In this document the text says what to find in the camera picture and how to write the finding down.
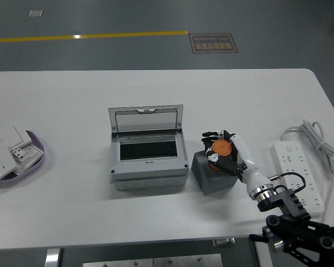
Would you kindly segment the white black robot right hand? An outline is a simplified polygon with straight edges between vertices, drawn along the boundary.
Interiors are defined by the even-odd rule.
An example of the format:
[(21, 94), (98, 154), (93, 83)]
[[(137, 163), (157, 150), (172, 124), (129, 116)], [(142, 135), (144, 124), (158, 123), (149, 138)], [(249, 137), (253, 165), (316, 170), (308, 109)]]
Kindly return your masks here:
[(247, 186), (247, 193), (257, 201), (276, 194), (270, 179), (262, 174), (243, 139), (226, 130), (202, 134), (208, 164), (215, 170), (239, 177)]

